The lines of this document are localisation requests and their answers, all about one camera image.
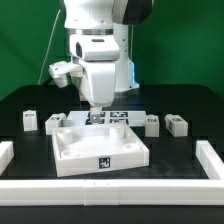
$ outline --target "white cable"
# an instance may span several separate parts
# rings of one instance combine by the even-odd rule
[[[55,18],[55,21],[54,21],[54,25],[53,25],[52,31],[51,31],[51,36],[50,36],[50,39],[49,39],[49,42],[48,42],[47,52],[46,52],[46,55],[45,55],[45,58],[44,58],[44,61],[43,61],[42,68],[41,68],[38,85],[41,84],[41,79],[42,79],[42,76],[43,76],[44,67],[45,67],[45,64],[46,64],[46,61],[47,61],[47,58],[48,58],[48,55],[49,55],[52,39],[53,39],[53,36],[54,36],[54,33],[55,33],[55,28],[56,28],[56,25],[57,25],[60,13],[61,13],[61,10],[59,9],[58,13],[57,13],[57,16]]]

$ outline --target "white robot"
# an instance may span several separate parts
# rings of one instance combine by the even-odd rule
[[[71,62],[50,65],[58,87],[66,74],[90,104],[90,120],[100,121],[102,107],[115,93],[138,88],[128,57],[128,25],[138,25],[151,12],[154,0],[60,0]]]

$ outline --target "green backdrop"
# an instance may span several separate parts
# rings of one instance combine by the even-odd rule
[[[38,83],[58,6],[58,0],[1,2],[0,99]],[[47,65],[64,59],[63,23],[61,15]],[[134,28],[141,84],[201,84],[224,98],[223,59],[223,0],[155,0],[151,16]]]

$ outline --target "white block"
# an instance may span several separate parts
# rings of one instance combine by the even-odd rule
[[[223,205],[220,180],[120,180],[120,205]]]
[[[119,205],[118,180],[85,180],[84,205]]]
[[[12,142],[1,142],[0,144],[0,175],[3,173],[5,168],[14,156],[13,143]]]
[[[208,141],[197,141],[196,156],[211,180],[224,180],[224,164]]]
[[[23,128],[24,131],[37,130],[37,113],[36,111],[28,110],[23,112]]]
[[[179,115],[167,114],[166,128],[174,137],[183,137],[188,134],[188,123]]]
[[[84,180],[0,181],[1,206],[83,205]]]
[[[145,118],[145,137],[159,137],[159,118],[152,114]]]
[[[64,120],[66,120],[66,115],[64,113],[53,114],[45,122],[46,135],[52,135],[52,129],[53,128],[63,127],[63,121]]]

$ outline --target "black tabletop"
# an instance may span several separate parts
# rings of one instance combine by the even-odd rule
[[[0,179],[57,179],[51,137],[45,121],[57,113],[88,110],[74,86],[25,86],[0,102],[0,141],[13,141],[15,157]],[[22,113],[38,112],[38,131],[24,132]],[[104,110],[144,110],[158,115],[160,137],[144,137],[144,128],[133,128],[150,149],[148,167],[85,174],[69,179],[207,179],[195,157],[196,141],[208,140],[218,155],[224,150],[224,101],[199,85],[148,85],[139,94],[115,99]],[[175,138],[165,128],[165,116],[178,114],[189,124],[187,137]],[[223,206],[45,206],[0,207],[0,223],[216,223]]]

